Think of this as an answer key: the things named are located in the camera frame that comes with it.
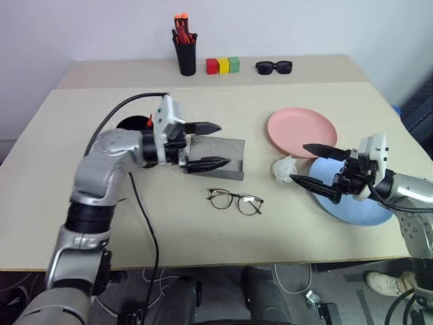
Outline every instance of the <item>red object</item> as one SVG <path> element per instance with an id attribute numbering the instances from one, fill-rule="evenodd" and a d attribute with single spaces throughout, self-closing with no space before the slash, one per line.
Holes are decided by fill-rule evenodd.
<path id="1" fill-rule="evenodd" d="M 217 74 L 218 73 L 218 61 L 217 59 L 206 59 L 206 73 Z"/>
<path id="2" fill-rule="evenodd" d="M 150 114 L 149 119 L 147 120 L 146 127 L 152 127 L 152 114 Z"/>
<path id="3" fill-rule="evenodd" d="M 185 27 L 181 26 L 177 29 L 177 36 L 179 37 L 179 42 L 181 42 L 181 44 L 191 43 L 187 33 L 185 32 Z"/>
<path id="4" fill-rule="evenodd" d="M 188 14 L 184 12 L 181 14 L 182 26 L 185 27 L 185 32 L 189 35 L 189 24 L 188 24 Z"/>

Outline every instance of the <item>black sunglasses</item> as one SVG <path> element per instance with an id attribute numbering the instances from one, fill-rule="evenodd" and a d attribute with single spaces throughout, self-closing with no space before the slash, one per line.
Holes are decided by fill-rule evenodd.
<path id="1" fill-rule="evenodd" d="M 209 188 L 208 190 L 210 195 L 207 199 L 217 209 L 227 209 L 233 202 L 233 198 L 237 198 L 237 208 L 244 215 L 262 214 L 260 208 L 264 201 L 257 196 L 234 194 L 222 188 Z"/>
<path id="2" fill-rule="evenodd" d="M 260 61 L 256 63 L 256 69 L 259 74 L 271 74 L 274 69 L 280 74 L 289 74 L 292 71 L 293 63 L 291 61 Z"/>

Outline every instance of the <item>black cable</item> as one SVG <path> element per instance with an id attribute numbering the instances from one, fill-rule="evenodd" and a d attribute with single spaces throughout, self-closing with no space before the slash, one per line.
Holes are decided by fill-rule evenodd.
<path id="1" fill-rule="evenodd" d="M 397 308 L 397 306 L 399 305 L 399 303 L 401 301 L 403 301 L 403 299 L 406 298 L 407 296 L 409 296 L 411 293 L 413 293 L 413 289 L 410 289 L 410 290 L 402 293 L 400 296 L 398 296 L 397 299 L 394 300 L 394 302 L 392 303 L 392 305 L 388 309 L 388 312 L 386 313 L 385 325 L 390 325 L 392 313 L 394 313 L 394 310 Z"/>
<path id="2" fill-rule="evenodd" d="M 101 130 L 103 129 L 103 127 L 107 124 L 107 122 L 113 117 L 114 114 L 116 114 L 117 111 L 119 111 L 123 106 L 125 106 L 126 104 L 134 101 L 134 100 L 138 100 L 139 98 L 145 98 L 145 97 L 164 97 L 165 95 L 168 95 L 168 93 L 139 93 L 138 95 L 132 96 L 130 98 L 125 99 L 123 102 L 119 103 L 115 108 L 112 109 L 112 111 L 105 117 L 105 119 L 99 124 L 99 126 L 97 127 L 97 129 L 95 130 L 95 132 L 92 135 L 92 138 L 89 141 L 89 144 L 87 144 L 87 148 L 86 151 L 84 153 L 84 156 L 87 156 L 90 153 L 90 149 L 92 148 L 93 143 L 95 142 L 97 136 L 99 135 L 99 133 L 101 132 Z M 152 278 L 149 284 L 149 289 L 147 291 L 147 296 L 146 296 L 146 301 L 145 301 L 145 307 L 144 307 L 144 313 L 143 313 L 143 318 L 146 317 L 147 314 L 147 307 L 149 305 L 150 302 L 150 297 L 152 295 L 152 287 L 154 286 L 154 282 L 155 282 L 155 275 L 156 275 L 156 270 L 158 269 L 158 265 L 159 265 L 159 261 L 160 261 L 160 248 L 158 245 L 158 240 L 156 239 L 156 235 L 155 235 L 155 231 L 150 223 L 149 217 L 147 216 L 143 205 L 141 203 L 140 197 L 138 195 L 138 191 L 137 188 L 135 187 L 135 182 L 134 182 L 134 178 L 132 176 L 131 173 L 129 173 L 129 177 L 131 178 L 131 183 L 133 185 L 133 189 L 134 189 L 134 194 L 135 194 L 135 198 L 137 199 L 137 202 L 140 206 L 140 210 L 143 213 L 143 216 L 146 220 L 147 226 L 149 227 L 149 231 L 150 234 L 152 235 L 152 239 L 154 240 L 154 245 L 155 245 L 155 265 L 154 265 L 154 271 L 152 274 Z"/>
<path id="3" fill-rule="evenodd" d="M 139 98 L 144 97 L 164 97 L 168 93 L 139 93 L 138 95 L 135 95 L 133 97 L 125 99 L 123 102 L 119 103 L 113 110 L 105 117 L 105 119 L 99 124 L 97 129 L 92 135 L 92 138 L 89 141 L 89 144 L 87 145 L 86 151 L 84 153 L 85 156 L 87 156 L 90 152 L 90 149 L 92 148 L 93 142 L 95 142 L 96 137 L 98 136 L 99 132 L 101 132 L 102 128 L 105 127 L 107 122 L 113 117 L 113 115 L 116 114 L 118 110 L 120 110 L 123 106 L 125 106 L 128 103 L 131 103 L 134 100 L 138 100 Z"/>
<path id="4" fill-rule="evenodd" d="M 154 271 L 152 273 L 152 278 L 150 279 L 149 289 L 147 290 L 147 296 L 146 296 L 146 301 L 145 301 L 145 305 L 144 305 L 143 318 L 145 318 L 146 313 L 147 313 L 147 307 L 148 307 L 149 302 L 150 302 L 150 296 L 152 295 L 152 287 L 154 286 L 154 282 L 155 282 L 156 270 L 158 269 L 159 262 L 160 262 L 160 247 L 158 245 L 158 240 L 156 239 L 155 231 L 154 231 L 154 229 L 150 223 L 149 217 L 147 216 L 147 214 L 143 208 L 140 197 L 138 195 L 137 188 L 135 187 L 133 174 L 129 173 L 129 177 L 131 178 L 131 183 L 133 184 L 134 194 L 135 194 L 135 197 L 137 198 L 138 205 L 140 206 L 140 210 L 143 213 L 144 218 L 146 219 L 147 226 L 149 227 L 150 234 L 152 235 L 152 239 L 154 240 L 154 244 L 155 244 L 155 266 L 154 266 Z"/>
<path id="5" fill-rule="evenodd" d="M 403 325 L 408 325 L 409 313 L 411 312 L 412 306 L 415 303 L 415 295 L 413 295 L 406 305 L 405 312 L 403 313 Z"/>
<path id="6" fill-rule="evenodd" d="M 413 212 L 413 213 L 431 213 L 433 212 L 433 208 L 405 208 L 393 205 L 389 203 L 387 200 L 382 198 L 379 193 L 375 190 L 372 183 L 368 184 L 368 188 L 370 189 L 371 195 L 380 203 L 382 203 L 385 207 L 388 207 L 392 210 L 401 211 L 401 212 Z"/>

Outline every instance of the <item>blue plate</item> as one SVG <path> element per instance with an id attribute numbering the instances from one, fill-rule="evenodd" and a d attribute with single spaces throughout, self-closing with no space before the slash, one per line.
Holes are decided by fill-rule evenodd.
<path id="1" fill-rule="evenodd" d="M 342 161 L 318 158 L 311 165 L 309 175 L 330 186 L 334 175 L 340 172 L 343 164 Z M 322 195 L 313 195 L 330 215 L 354 225 L 379 225 L 392 217 L 391 211 L 380 207 L 376 201 L 370 199 L 358 201 L 352 196 L 342 195 L 340 203 L 334 204 Z"/>

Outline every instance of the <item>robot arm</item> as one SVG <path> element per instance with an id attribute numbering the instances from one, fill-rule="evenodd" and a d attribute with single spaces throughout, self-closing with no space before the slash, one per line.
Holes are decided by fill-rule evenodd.
<path id="1" fill-rule="evenodd" d="M 342 194 L 358 200 L 370 198 L 397 216 L 409 254 L 414 257 L 413 288 L 417 302 L 433 311 L 433 183 L 386 169 L 388 148 L 383 134 L 363 139 L 358 150 L 321 144 L 306 144 L 304 148 L 317 156 L 345 163 L 331 186 L 312 177 L 291 175 L 296 183 L 335 204 Z"/>
<path id="2" fill-rule="evenodd" d="M 228 159 L 188 161 L 185 152 L 186 134 L 219 129 L 212 123 L 186 123 L 181 107 L 166 95 L 154 114 L 153 132 L 113 129 L 101 133 L 76 170 L 68 216 L 46 275 L 47 290 L 15 324 L 87 324 L 89 297 L 102 293 L 108 283 L 110 223 L 128 173 L 158 163 L 179 164 L 189 173 L 222 167 Z"/>

